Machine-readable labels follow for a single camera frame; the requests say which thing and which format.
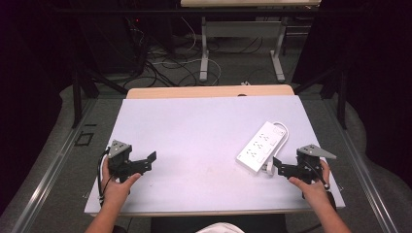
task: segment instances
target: white table surface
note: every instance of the white table surface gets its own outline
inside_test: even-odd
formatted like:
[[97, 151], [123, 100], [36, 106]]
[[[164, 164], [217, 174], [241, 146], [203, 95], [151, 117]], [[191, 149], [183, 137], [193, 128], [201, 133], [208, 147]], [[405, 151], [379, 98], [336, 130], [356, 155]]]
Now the white table surface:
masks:
[[321, 0], [182, 0], [183, 7], [316, 6]]
[[[132, 186], [122, 216], [195, 216], [308, 211], [285, 177], [249, 173], [235, 161], [266, 121], [290, 131], [278, 154], [296, 164], [296, 149], [319, 145], [298, 96], [125, 99], [108, 142], [132, 145], [132, 161], [153, 151], [152, 171]], [[333, 176], [336, 206], [345, 207]], [[85, 213], [99, 212], [97, 182]]]

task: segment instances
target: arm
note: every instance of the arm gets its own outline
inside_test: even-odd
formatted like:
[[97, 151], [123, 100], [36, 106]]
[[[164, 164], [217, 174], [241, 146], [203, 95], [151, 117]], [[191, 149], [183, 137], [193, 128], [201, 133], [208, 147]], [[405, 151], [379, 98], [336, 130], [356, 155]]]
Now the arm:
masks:
[[[324, 180], [329, 183], [329, 167], [322, 160], [321, 164], [323, 168]], [[312, 184], [307, 184], [298, 178], [292, 177], [289, 178], [289, 182], [293, 183], [300, 190], [302, 190], [306, 201], [315, 211], [326, 233], [351, 232], [348, 226], [346, 226], [345, 222], [343, 222], [342, 218], [340, 218], [337, 212], [330, 205], [324, 185], [320, 181], [316, 181]]]
[[103, 184], [104, 187], [104, 203], [99, 214], [94, 218], [93, 222], [87, 228], [86, 233], [99, 232], [111, 233], [115, 226], [118, 214], [127, 199], [130, 188], [140, 178], [140, 174], [134, 174], [124, 183], [117, 183], [115, 178], [111, 178], [109, 174], [109, 162], [107, 157], [103, 162]]

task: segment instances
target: power strip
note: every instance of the power strip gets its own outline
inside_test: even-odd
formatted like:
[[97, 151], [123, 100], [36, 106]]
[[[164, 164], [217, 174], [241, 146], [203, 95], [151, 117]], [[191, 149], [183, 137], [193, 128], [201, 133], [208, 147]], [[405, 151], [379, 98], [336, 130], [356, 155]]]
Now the power strip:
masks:
[[287, 133], [286, 127], [281, 128], [274, 123], [266, 122], [236, 156], [236, 161], [256, 174]]

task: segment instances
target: finger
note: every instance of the finger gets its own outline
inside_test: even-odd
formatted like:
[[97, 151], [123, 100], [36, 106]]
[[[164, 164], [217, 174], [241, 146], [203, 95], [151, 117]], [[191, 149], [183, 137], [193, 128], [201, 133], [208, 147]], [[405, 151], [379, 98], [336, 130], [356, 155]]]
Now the finger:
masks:
[[110, 178], [108, 157], [105, 157], [105, 159], [103, 160], [102, 175], [103, 180], [108, 180]]
[[139, 173], [133, 174], [133, 176], [129, 177], [123, 184], [127, 185], [129, 188], [133, 186], [133, 184], [141, 177]]
[[324, 162], [323, 160], [321, 160], [321, 166], [322, 166], [322, 175], [324, 177], [324, 181], [326, 183], [329, 183], [330, 168], [327, 165], [327, 163]]
[[295, 186], [297, 186], [300, 190], [302, 190], [303, 191], [303, 189], [306, 187], [306, 185], [307, 185], [307, 183], [305, 183], [305, 182], [303, 182], [303, 181], [301, 181], [300, 179], [298, 179], [298, 178], [295, 178], [295, 177], [290, 177], [289, 179], [288, 179], [288, 181], [290, 182], [290, 183], [292, 183], [292, 184], [294, 184]]

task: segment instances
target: black curtain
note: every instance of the black curtain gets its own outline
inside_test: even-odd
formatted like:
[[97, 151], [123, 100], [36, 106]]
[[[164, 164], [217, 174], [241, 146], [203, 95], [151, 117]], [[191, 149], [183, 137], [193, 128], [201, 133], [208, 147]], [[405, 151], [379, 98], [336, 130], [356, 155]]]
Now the black curtain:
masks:
[[0, 3], [0, 214], [13, 199], [52, 131], [59, 92], [71, 84], [67, 60], [37, 1]]
[[[370, 15], [315, 19], [292, 81], [308, 82], [332, 67], [346, 54], [348, 42], [358, 37], [356, 49], [348, 56], [347, 100], [365, 126], [366, 154], [412, 187], [412, 4], [400, 0], [369, 3]], [[354, 9], [362, 4], [323, 0], [321, 8]]]

